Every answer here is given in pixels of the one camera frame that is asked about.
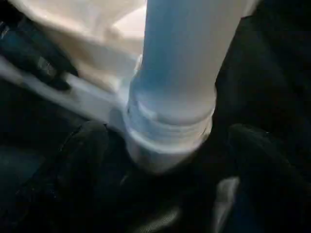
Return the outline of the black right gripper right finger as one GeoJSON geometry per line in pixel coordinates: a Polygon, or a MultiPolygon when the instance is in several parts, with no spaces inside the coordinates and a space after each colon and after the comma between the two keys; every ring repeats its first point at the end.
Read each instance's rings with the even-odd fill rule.
{"type": "Polygon", "coordinates": [[[261,129],[230,126],[230,154],[256,220],[267,233],[311,231],[311,156],[261,129]]]}

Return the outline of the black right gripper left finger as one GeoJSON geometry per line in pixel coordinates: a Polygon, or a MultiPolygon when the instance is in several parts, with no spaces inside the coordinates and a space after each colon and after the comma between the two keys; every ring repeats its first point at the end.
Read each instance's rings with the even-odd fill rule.
{"type": "Polygon", "coordinates": [[[77,233],[85,229],[109,135],[88,121],[16,193],[16,233],[77,233]]]}

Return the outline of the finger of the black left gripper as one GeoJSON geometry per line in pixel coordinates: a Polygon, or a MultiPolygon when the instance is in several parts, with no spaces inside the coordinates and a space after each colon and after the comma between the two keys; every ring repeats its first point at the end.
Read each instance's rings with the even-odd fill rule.
{"type": "Polygon", "coordinates": [[[77,75],[69,57],[26,16],[0,16],[0,54],[44,84],[68,91],[67,74],[77,75]]]}

